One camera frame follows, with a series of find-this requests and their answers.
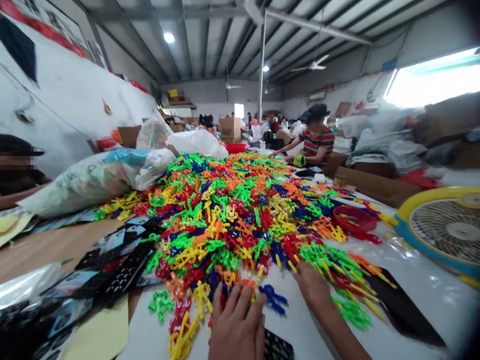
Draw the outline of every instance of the black cap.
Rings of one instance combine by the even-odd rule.
[[[41,156],[45,151],[19,137],[0,134],[0,153],[12,153],[15,156]]]
[[[325,104],[315,104],[305,111],[298,119],[302,123],[309,124],[314,120],[323,120],[324,117],[330,115],[330,111]]]

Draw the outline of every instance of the yellow paper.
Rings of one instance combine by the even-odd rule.
[[[18,216],[0,217],[0,233],[6,233],[18,220]]]
[[[23,229],[27,227],[29,224],[30,220],[34,217],[34,214],[29,214],[29,215],[22,215],[18,221],[8,230],[8,232],[4,233],[2,236],[0,236],[0,247],[8,243],[10,240],[12,240],[14,237],[16,237],[18,234],[20,234]]]
[[[129,342],[128,295],[80,325],[61,360],[112,360]]]

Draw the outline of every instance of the ceiling light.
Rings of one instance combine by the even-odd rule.
[[[163,38],[165,39],[165,41],[169,44],[171,43],[174,43],[175,42],[175,37],[174,35],[171,33],[171,32],[166,32],[163,34]]]

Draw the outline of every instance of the fan grille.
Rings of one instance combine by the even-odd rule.
[[[480,266],[480,209],[464,207],[456,199],[435,200],[413,210],[409,225],[437,252]]]

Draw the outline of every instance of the stack of boxes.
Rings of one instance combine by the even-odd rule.
[[[226,117],[218,120],[220,125],[221,140],[227,144],[242,142],[242,128],[239,117]]]

